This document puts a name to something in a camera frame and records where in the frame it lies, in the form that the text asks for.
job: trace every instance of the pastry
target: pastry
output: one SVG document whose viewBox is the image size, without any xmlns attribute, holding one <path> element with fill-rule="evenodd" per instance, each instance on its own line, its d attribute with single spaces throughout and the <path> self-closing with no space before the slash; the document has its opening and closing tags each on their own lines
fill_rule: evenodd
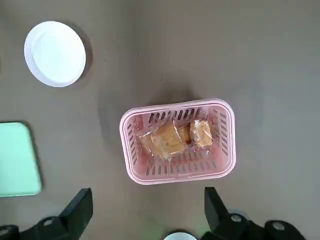
<svg viewBox="0 0 320 240">
<path fill-rule="evenodd" d="M 210 123 L 207 120 L 194 120 L 190 124 L 192 139 L 199 148 L 210 146 L 213 137 L 210 131 Z"/>
<path fill-rule="evenodd" d="M 152 132 L 151 141 L 162 159 L 170 158 L 186 149 L 186 144 L 182 141 L 173 122 L 162 125 Z"/>
</svg>

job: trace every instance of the white lid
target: white lid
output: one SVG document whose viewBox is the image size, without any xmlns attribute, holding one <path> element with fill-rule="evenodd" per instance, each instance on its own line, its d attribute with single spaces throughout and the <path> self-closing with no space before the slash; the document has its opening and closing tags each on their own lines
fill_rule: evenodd
<svg viewBox="0 0 320 240">
<path fill-rule="evenodd" d="M 86 65 L 86 51 L 77 33 L 57 21 L 36 25 L 24 43 L 24 57 L 32 74 L 52 87 L 73 84 Z"/>
<path fill-rule="evenodd" d="M 165 237 L 164 240 L 197 240 L 194 236 L 186 232 L 175 232 Z"/>
</svg>

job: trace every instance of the green plate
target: green plate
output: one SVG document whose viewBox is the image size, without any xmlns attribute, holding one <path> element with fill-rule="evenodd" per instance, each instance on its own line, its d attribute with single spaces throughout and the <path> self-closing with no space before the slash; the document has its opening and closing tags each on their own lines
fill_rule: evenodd
<svg viewBox="0 0 320 240">
<path fill-rule="evenodd" d="M 21 122 L 0 123 L 0 197 L 35 195 L 41 187 L 28 127 Z"/>
</svg>

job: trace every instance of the basket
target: basket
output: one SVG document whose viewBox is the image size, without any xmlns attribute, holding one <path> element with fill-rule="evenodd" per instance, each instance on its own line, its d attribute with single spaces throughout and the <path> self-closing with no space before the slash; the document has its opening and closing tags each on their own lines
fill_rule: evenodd
<svg viewBox="0 0 320 240">
<path fill-rule="evenodd" d="M 195 119 L 201 110 L 209 112 L 215 140 L 208 153 L 187 152 L 153 165 L 135 132 L 172 118 L 175 121 Z M 125 165 L 132 180 L 142 185 L 216 179 L 229 174 L 236 164 L 235 115 L 228 103 L 220 99 L 188 101 L 175 104 L 133 108 L 120 121 Z"/>
</svg>

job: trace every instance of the table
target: table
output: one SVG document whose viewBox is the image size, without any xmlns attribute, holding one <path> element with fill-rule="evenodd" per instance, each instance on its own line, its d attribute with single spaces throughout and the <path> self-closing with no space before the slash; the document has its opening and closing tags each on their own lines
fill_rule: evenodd
<svg viewBox="0 0 320 240">
<path fill-rule="evenodd" d="M 25 229 L 91 187 L 82 239 L 160 239 L 209 229 L 204 187 L 256 223 L 284 219 L 319 239 L 320 3 L 262 0 L 2 0 L 0 120 L 27 121 L 43 190 L 0 199 L 2 224 Z M 72 26 L 91 60 L 65 88 L 24 60 L 25 37 Z M 237 164 L 221 179 L 143 186 L 129 179 L 119 122 L 132 107 L 221 98 L 234 110 Z"/>
</svg>

